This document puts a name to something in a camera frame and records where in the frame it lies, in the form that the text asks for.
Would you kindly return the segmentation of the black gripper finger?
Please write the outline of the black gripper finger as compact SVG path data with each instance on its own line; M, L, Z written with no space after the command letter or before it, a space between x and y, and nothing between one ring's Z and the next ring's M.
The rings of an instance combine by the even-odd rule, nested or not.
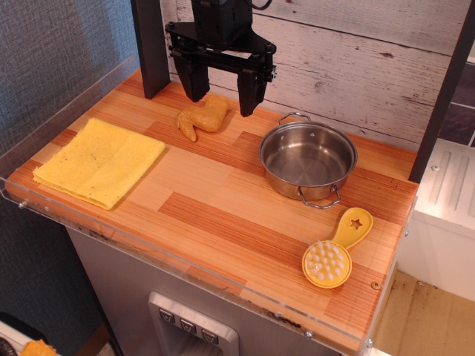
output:
M187 97L200 101L210 90L208 66L196 56L174 53L174 64Z
M265 77L256 70L242 69L237 75L237 87L240 114L242 117L250 116L263 101L266 91Z

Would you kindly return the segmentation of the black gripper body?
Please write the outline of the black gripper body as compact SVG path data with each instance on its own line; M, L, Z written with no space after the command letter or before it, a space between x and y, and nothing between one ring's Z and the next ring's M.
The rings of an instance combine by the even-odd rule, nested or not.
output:
M266 82L275 78L273 55L277 48L252 29L253 11L268 8L271 1L193 1L194 21L169 22L171 56L196 56L214 69L239 74L242 69L262 73Z

